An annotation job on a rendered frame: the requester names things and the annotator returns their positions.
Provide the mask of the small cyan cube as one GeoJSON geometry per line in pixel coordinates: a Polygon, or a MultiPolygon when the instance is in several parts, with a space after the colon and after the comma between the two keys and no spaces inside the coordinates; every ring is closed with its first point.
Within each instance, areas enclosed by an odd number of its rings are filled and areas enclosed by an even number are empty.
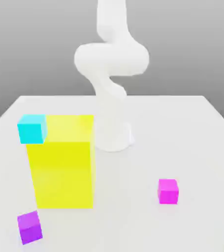
{"type": "Polygon", "coordinates": [[[46,115],[25,114],[17,123],[21,144],[43,144],[47,137],[46,115]]]}

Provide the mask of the small magenta cube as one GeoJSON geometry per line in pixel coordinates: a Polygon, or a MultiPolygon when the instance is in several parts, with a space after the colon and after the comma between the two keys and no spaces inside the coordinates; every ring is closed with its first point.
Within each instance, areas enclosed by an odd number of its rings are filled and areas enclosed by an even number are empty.
{"type": "Polygon", "coordinates": [[[158,198],[159,204],[177,204],[179,188],[175,179],[159,179],[158,198]]]}

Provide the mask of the small purple cube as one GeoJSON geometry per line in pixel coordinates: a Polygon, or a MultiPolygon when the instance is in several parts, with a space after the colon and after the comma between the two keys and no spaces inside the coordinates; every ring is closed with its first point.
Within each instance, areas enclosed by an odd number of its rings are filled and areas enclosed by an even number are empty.
{"type": "Polygon", "coordinates": [[[37,211],[18,216],[17,222],[23,245],[43,238],[37,211]]]}

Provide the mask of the large yellow box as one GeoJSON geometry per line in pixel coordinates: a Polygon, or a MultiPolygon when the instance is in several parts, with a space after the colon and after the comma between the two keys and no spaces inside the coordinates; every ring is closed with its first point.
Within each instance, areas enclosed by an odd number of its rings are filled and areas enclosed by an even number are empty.
{"type": "Polygon", "coordinates": [[[96,162],[92,115],[48,115],[43,144],[26,146],[39,209],[91,209],[96,162]]]}

